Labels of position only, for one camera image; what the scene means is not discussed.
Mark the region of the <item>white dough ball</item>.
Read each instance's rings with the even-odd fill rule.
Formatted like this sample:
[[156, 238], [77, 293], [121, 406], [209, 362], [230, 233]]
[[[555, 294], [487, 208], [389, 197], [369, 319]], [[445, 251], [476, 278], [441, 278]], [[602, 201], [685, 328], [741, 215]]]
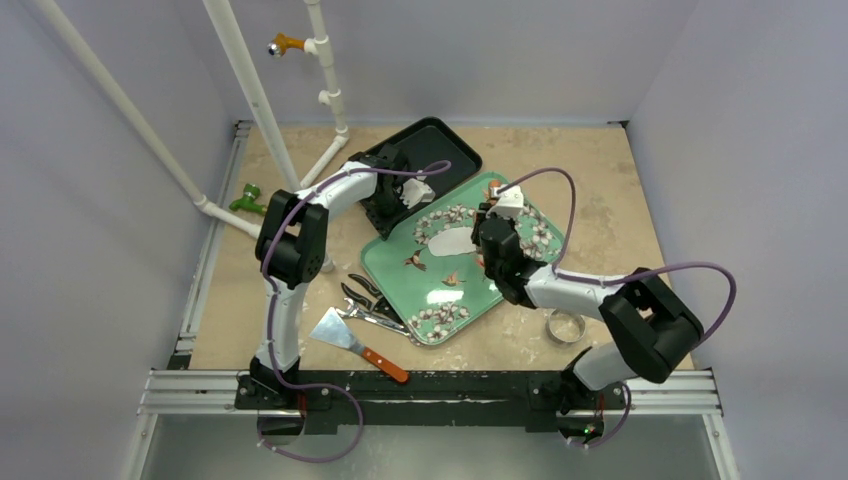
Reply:
[[472, 233], [473, 228], [468, 226], [448, 228], [430, 238], [427, 249], [434, 257], [475, 254], [477, 246]]

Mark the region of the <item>orange faucet tap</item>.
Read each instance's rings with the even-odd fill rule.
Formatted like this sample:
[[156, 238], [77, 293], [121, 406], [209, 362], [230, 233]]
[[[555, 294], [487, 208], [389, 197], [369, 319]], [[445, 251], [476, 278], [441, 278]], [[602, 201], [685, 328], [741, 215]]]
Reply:
[[271, 57], [280, 58], [290, 50], [304, 51], [305, 45], [305, 40], [290, 37], [279, 32], [268, 43], [266, 50]]

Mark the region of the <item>silver open-end wrench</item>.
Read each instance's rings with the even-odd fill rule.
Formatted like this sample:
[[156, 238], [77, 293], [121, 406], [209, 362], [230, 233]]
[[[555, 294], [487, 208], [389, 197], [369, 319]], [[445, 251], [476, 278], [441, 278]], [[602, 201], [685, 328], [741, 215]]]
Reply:
[[410, 330], [401, 322], [392, 320], [388, 317], [367, 311], [364, 307], [360, 307], [353, 299], [344, 298], [347, 306], [344, 308], [336, 307], [336, 312], [344, 319], [356, 318], [368, 322], [373, 325], [380, 326], [406, 337], [414, 346], [422, 347], [423, 344], [414, 338]]

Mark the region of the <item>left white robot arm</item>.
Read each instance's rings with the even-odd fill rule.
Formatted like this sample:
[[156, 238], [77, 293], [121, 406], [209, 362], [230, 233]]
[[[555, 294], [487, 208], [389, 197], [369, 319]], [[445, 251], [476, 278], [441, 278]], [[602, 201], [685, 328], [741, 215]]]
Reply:
[[415, 171], [405, 153], [388, 145], [375, 155], [355, 154], [319, 184], [271, 197], [255, 246], [266, 288], [266, 321], [249, 375], [272, 408], [287, 408], [297, 399], [300, 316], [306, 291], [327, 259], [330, 220], [360, 203], [386, 239], [410, 209], [402, 188]]

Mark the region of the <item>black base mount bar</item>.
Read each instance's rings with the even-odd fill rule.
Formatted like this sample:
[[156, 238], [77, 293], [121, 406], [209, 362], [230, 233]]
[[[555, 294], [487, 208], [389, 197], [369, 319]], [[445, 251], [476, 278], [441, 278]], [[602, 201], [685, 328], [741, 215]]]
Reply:
[[310, 434], [342, 425], [521, 427], [590, 439], [604, 416], [627, 405], [624, 386], [592, 392], [567, 371], [412, 371], [405, 383], [381, 371], [306, 370], [281, 379], [252, 361], [238, 374], [234, 406], [287, 412]]

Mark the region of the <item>white PVC pipe frame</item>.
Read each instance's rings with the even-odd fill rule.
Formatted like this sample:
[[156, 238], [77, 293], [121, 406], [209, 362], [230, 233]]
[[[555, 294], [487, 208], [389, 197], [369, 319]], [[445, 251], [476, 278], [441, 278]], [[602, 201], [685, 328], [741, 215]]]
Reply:
[[[182, 165], [158, 136], [153, 127], [133, 103], [119, 82], [92, 50], [90, 45], [54, 1], [32, 1], [34, 6], [64, 42], [74, 57], [80, 62], [87, 74], [94, 80], [101, 92], [123, 115], [154, 156], [169, 172], [172, 178], [203, 214], [232, 226], [253, 239], [260, 236], [260, 226], [248, 222], [237, 215], [225, 211], [210, 201], [193, 182]], [[290, 187], [302, 187], [314, 180], [333, 156], [347, 143], [347, 136], [339, 133], [319, 161], [308, 172], [307, 177], [299, 179], [275, 120], [267, 95], [262, 87], [250, 52], [241, 33], [238, 21], [228, 1], [205, 1], [205, 10], [212, 22], [215, 33], [236, 74], [254, 120], [260, 127], [263, 139], [271, 153], [279, 172]]]

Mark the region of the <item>wooden dough roller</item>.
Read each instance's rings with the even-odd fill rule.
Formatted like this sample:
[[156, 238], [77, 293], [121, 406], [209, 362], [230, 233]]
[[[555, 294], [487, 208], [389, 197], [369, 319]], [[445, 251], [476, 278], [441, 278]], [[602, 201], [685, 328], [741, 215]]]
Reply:
[[497, 179], [493, 179], [488, 183], [487, 189], [485, 190], [485, 201], [491, 204], [497, 202], [497, 191], [502, 186], [502, 182]]

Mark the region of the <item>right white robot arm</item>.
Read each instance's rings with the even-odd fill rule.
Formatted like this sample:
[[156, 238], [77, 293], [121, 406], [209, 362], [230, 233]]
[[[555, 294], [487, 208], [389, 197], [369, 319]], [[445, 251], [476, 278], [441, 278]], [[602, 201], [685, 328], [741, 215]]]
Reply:
[[526, 255], [510, 219], [477, 216], [472, 242], [484, 273], [503, 298], [529, 309], [555, 309], [600, 320], [611, 340], [580, 354], [561, 381], [564, 399], [584, 407], [601, 389], [640, 377], [661, 384], [703, 339], [698, 317], [656, 274], [580, 276]]

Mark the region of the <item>green plastic faucet tap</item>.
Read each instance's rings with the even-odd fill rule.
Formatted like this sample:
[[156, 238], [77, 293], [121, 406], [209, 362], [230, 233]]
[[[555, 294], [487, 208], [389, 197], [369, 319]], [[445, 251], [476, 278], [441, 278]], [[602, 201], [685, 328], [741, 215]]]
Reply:
[[252, 183], [246, 183], [243, 186], [241, 196], [231, 201], [228, 208], [232, 212], [249, 212], [264, 216], [267, 212], [267, 206], [260, 204], [261, 188]]

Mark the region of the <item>green floral tray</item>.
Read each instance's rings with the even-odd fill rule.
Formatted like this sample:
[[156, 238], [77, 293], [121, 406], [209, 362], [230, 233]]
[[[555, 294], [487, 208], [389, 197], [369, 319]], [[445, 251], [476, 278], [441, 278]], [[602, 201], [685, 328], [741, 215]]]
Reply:
[[475, 209], [485, 202], [493, 179], [508, 182], [496, 172], [480, 174], [361, 251], [363, 269], [423, 345], [447, 341], [503, 300], [476, 254], [434, 257], [427, 249], [439, 232], [473, 226]]

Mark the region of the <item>black handled pliers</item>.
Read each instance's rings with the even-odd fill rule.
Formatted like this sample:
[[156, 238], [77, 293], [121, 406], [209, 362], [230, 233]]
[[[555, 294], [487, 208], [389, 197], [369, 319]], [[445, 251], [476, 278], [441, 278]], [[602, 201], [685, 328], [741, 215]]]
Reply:
[[341, 282], [340, 288], [347, 298], [364, 307], [369, 313], [383, 316], [397, 324], [403, 324], [401, 317], [375, 283], [366, 276], [356, 273], [348, 274], [348, 278], [358, 284], [364, 290], [364, 293], [345, 282]]

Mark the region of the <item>aluminium rail frame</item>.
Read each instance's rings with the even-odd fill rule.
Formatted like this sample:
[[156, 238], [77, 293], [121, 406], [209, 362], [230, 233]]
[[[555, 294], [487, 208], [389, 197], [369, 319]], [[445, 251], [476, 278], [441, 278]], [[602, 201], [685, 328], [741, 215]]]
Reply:
[[[574, 230], [563, 266], [593, 274], [664, 265], [625, 130], [605, 127], [456, 127], [483, 159], [482, 171], [508, 179], [548, 166], [568, 171], [577, 186]], [[361, 208], [330, 224], [336, 270], [319, 274], [306, 296], [300, 349], [306, 368], [377, 372], [362, 359], [307, 338], [320, 316], [342, 305], [338, 282], [365, 273], [359, 256], [370, 239]], [[667, 387], [633, 381], [634, 410], [620, 432], [597, 450], [566, 446], [558, 434], [522, 428], [367, 427], [358, 447], [326, 464], [298, 462], [255, 446], [255, 413], [233, 406], [236, 373], [259, 343], [265, 298], [247, 237], [225, 227], [213, 234], [194, 305], [191, 360], [177, 373], [151, 373], [137, 436], [148, 447], [144, 479], [739, 479], [710, 371], [691, 356]], [[414, 346], [364, 321], [353, 330], [405, 368], [470, 373], [563, 368], [578, 346], [610, 335], [588, 320], [588, 333], [557, 346], [544, 333], [544, 311], [501, 302], [437, 346]]]

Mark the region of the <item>black plastic tray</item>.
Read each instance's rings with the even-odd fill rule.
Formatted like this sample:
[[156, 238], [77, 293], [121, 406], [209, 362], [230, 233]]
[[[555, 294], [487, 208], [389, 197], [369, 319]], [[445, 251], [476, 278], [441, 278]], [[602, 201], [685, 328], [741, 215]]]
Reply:
[[[436, 199], [464, 183], [482, 167], [481, 156], [437, 117], [418, 120], [376, 145], [353, 154], [348, 160], [370, 167], [404, 171], [423, 170], [434, 162], [448, 160], [451, 162], [451, 168], [447, 172], [426, 179], [435, 191]], [[396, 190], [401, 193], [402, 184], [407, 179], [395, 178]], [[410, 210], [409, 217], [401, 221], [375, 222], [370, 219], [370, 197], [362, 200], [360, 204], [367, 219], [383, 240], [388, 239], [394, 227], [402, 221], [429, 206], [428, 203], [418, 205]]]

